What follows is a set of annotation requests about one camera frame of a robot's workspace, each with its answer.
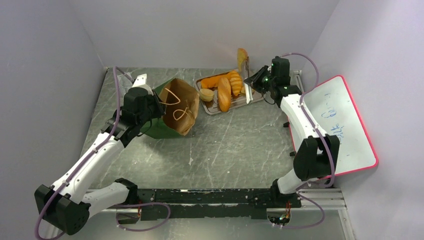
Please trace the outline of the green paper bag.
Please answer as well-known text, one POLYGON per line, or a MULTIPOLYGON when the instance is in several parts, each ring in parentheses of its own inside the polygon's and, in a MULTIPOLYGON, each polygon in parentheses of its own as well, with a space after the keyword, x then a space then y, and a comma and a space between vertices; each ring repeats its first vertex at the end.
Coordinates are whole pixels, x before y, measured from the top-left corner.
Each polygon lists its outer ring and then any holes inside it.
POLYGON ((175 139, 186 136, 196 123, 200 94, 180 78, 171 79, 154 89, 165 114, 147 122, 141 133, 153 139, 175 139))

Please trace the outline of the fake round bread roll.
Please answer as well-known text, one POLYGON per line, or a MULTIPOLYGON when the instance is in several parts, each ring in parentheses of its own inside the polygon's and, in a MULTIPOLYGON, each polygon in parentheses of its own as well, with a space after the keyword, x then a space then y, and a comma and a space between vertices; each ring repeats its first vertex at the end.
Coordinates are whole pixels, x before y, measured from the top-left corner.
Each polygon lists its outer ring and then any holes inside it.
POLYGON ((199 90, 199 96, 200 99, 204 102, 211 102, 213 101, 214 97, 215 97, 215 93, 214 91, 212 91, 211 89, 208 88, 201 88, 199 90))

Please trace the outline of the fake baguette loaf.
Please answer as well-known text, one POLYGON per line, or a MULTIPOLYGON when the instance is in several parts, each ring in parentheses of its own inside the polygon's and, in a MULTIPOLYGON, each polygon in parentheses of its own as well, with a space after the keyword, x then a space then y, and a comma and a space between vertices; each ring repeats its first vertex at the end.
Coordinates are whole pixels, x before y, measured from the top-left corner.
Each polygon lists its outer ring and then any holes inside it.
POLYGON ((230 81, 227 78, 222 77, 218 81, 217 86, 218 105, 222 112, 227 112, 229 110, 231 105, 231 95, 232 90, 230 81))

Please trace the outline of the metal baking tray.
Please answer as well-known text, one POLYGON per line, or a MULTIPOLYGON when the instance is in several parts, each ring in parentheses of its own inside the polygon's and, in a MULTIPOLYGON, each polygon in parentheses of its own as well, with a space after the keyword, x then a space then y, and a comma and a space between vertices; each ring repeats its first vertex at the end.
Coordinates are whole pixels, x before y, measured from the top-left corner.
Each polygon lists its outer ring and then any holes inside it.
MULTIPOLYGON (((194 88, 199 91, 202 86, 201 86, 201 81, 203 79, 206 79, 206 77, 197 79, 194 81, 194 88)), ((212 88, 211 89, 214 93, 214 97, 211 101, 203 101, 202 99, 200 100, 200 103, 202 105, 202 107, 204 108, 205 112, 209 115, 216 115, 216 114, 220 114, 222 113, 220 107, 219 107, 219 101, 218 101, 218 89, 212 88)), ((264 97, 257 91, 253 92, 252 91, 252 97, 251 97, 251 104, 259 102, 259 101, 263 101, 264 97)), ((240 93, 238 96, 234 96, 233 94, 231 94, 231 99, 230 99, 230 108, 229 110, 233 110, 236 108, 240 108, 243 106, 247 105, 247 98, 246 95, 244 93, 240 93)))

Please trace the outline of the orange fake braided bread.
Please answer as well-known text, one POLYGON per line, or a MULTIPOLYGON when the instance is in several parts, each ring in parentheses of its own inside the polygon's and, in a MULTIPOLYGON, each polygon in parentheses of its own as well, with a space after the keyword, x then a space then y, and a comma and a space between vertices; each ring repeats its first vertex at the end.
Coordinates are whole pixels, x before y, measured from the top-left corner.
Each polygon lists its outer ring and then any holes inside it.
POLYGON ((228 77, 228 74, 206 77, 200 81, 200 84, 203 89, 217 88, 219 83, 221 82, 221 79, 224 79, 224 78, 226 79, 227 77, 228 77))

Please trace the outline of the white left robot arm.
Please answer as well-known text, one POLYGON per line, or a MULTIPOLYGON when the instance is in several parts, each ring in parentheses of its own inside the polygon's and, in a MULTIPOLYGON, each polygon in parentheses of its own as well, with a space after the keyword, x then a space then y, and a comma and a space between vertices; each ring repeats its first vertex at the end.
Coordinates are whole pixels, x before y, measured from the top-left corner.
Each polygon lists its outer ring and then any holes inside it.
POLYGON ((87 193, 100 170, 134 138, 141 136, 141 128, 146 123, 165 113, 158 95, 146 84, 130 88, 119 107, 77 163, 51 186, 42 184, 34 193, 42 219, 63 234, 76 234, 90 217, 104 209, 120 204, 132 208, 141 202, 137 185, 124 178, 87 193))

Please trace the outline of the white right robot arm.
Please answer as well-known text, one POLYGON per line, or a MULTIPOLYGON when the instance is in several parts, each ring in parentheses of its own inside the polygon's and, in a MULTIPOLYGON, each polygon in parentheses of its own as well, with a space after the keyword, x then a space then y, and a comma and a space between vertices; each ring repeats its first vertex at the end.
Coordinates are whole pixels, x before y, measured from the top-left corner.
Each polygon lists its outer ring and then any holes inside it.
POLYGON ((272 184, 275 190, 270 193, 269 199, 275 207, 282 207, 288 202, 289 194, 314 181, 330 177, 333 183, 340 148, 339 138, 327 134, 308 109, 304 100, 306 93, 291 84, 287 56, 276 56, 270 66, 265 65, 243 81, 247 96, 252 90, 262 95, 270 94, 274 104, 288 117, 285 126, 300 139, 292 170, 272 184))

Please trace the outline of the fake ridged bread loaf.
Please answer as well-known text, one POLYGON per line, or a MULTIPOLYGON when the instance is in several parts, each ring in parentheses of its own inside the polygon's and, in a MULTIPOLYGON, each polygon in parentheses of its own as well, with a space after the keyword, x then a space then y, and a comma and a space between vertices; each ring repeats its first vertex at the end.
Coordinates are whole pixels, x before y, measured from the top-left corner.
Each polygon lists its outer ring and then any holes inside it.
POLYGON ((234 96, 239 96, 243 86, 243 80, 241 75, 236 71, 230 71, 228 74, 228 78, 232 94, 234 96))

